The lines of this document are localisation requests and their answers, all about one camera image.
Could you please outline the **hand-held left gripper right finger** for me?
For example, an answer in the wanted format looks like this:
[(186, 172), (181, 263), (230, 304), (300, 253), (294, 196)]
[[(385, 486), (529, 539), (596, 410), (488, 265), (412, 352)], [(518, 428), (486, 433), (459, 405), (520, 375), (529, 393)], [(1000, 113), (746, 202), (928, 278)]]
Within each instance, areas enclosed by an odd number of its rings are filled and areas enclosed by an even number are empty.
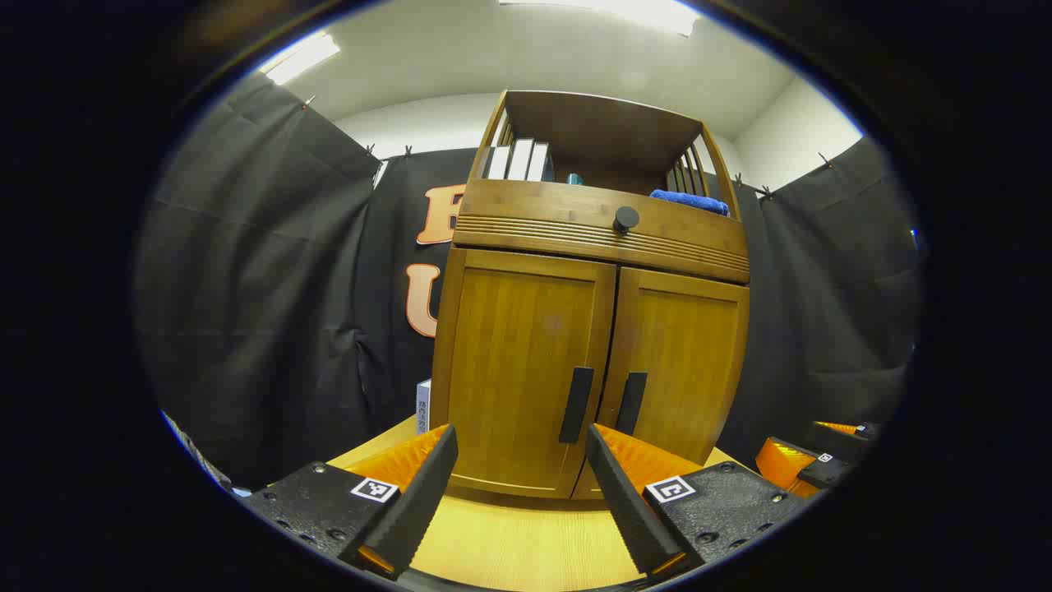
[(808, 505), (735, 461), (703, 468), (596, 423), (586, 457), (631, 562), (648, 580), (722, 562)]

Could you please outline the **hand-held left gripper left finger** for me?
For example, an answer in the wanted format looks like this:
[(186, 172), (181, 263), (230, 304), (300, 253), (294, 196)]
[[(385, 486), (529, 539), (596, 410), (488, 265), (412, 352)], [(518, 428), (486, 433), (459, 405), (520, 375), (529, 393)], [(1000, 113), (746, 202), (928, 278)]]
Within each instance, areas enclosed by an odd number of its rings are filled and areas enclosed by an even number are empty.
[(245, 498), (313, 551), (387, 580), (413, 562), (458, 460), (448, 424), (347, 467), (312, 462)]

